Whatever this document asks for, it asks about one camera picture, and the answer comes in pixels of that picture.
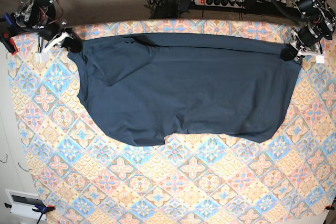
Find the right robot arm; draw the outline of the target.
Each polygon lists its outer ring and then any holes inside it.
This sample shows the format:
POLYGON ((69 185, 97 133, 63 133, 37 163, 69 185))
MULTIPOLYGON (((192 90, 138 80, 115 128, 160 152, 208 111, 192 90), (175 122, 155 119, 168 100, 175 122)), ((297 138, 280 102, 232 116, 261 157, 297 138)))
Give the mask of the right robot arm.
POLYGON ((8 33, 1 36, 1 41, 11 53, 17 52, 11 38, 23 33, 35 33, 51 47, 81 52, 82 42, 77 35, 72 29, 57 23, 55 2, 57 0, 22 0, 16 12, 4 14, 8 33))

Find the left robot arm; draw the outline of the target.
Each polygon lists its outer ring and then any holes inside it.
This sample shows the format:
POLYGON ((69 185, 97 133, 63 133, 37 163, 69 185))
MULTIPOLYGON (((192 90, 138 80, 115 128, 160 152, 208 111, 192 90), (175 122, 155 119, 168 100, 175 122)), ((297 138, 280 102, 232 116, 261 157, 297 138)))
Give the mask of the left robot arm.
POLYGON ((286 18, 305 25, 291 30, 291 38, 281 51, 284 61, 300 61, 305 56, 323 56, 321 39, 332 40, 335 13, 326 0, 270 0, 286 18))

